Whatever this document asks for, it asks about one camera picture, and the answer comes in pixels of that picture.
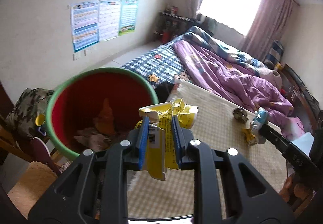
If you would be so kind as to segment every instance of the leaf patterned bag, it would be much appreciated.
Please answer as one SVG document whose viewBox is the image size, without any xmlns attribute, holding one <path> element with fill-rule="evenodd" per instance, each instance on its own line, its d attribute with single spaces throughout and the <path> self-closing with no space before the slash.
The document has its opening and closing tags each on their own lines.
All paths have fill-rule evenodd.
<svg viewBox="0 0 323 224">
<path fill-rule="evenodd" d="M 8 126 L 23 138 L 39 137 L 36 133 L 35 119 L 39 114 L 45 114 L 53 93 L 53 90 L 43 88 L 27 88 L 6 118 Z"/>
</svg>

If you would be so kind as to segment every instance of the educational wall chart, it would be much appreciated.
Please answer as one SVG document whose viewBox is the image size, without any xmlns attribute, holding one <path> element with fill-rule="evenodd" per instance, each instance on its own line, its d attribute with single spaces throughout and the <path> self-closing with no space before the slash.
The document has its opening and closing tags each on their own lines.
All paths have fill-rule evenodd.
<svg viewBox="0 0 323 224">
<path fill-rule="evenodd" d="M 74 52 L 134 32 L 138 3 L 138 0 L 96 0 L 71 5 Z"/>
<path fill-rule="evenodd" d="M 119 35 L 122 1 L 100 1 L 99 41 L 106 41 Z"/>
<path fill-rule="evenodd" d="M 119 35 L 135 31 L 138 11 L 137 0 L 122 0 L 122 12 Z"/>
<path fill-rule="evenodd" d="M 71 6 L 74 52 L 99 42 L 99 1 L 81 2 Z"/>
</svg>

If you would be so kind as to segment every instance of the purple blanket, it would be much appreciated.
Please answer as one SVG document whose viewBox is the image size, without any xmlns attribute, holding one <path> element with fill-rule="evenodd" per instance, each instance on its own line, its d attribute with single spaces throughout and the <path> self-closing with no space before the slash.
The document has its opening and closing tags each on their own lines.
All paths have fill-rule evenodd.
<svg viewBox="0 0 323 224">
<path fill-rule="evenodd" d="M 270 122 L 280 128 L 287 124 L 293 106 L 271 83 L 187 41 L 179 41 L 173 47 L 198 86 L 251 112 L 265 108 Z"/>
</svg>

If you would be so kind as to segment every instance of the barcode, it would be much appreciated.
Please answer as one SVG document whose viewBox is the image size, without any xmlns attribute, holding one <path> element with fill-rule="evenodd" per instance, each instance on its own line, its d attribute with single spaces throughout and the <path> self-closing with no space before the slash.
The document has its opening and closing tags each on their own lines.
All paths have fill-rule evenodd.
<svg viewBox="0 0 323 224">
<path fill-rule="evenodd" d="M 155 144 L 155 142 L 156 142 L 156 128 L 155 127 L 148 128 L 148 138 L 149 138 L 150 144 Z"/>
</svg>

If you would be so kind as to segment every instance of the blue plaid blanket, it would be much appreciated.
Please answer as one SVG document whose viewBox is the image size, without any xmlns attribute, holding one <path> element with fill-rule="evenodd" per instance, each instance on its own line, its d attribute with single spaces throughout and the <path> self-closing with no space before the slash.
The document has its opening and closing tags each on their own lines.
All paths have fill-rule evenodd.
<svg viewBox="0 0 323 224">
<path fill-rule="evenodd" d="M 173 49 L 173 45 L 180 40 L 186 40 L 190 44 L 196 44 L 208 49 L 229 63 L 241 65 L 258 77 L 260 75 L 257 68 L 265 67 L 263 63 L 252 58 L 247 53 L 241 52 L 220 40 L 216 40 L 201 28 L 193 26 L 188 32 L 176 37 L 167 44 L 163 44 L 156 49 L 131 60 L 122 68 L 133 71 L 144 77 L 153 88 L 156 88 L 158 84 L 161 84 L 164 81 L 173 83 L 174 78 L 190 81 L 191 77 Z"/>
</svg>

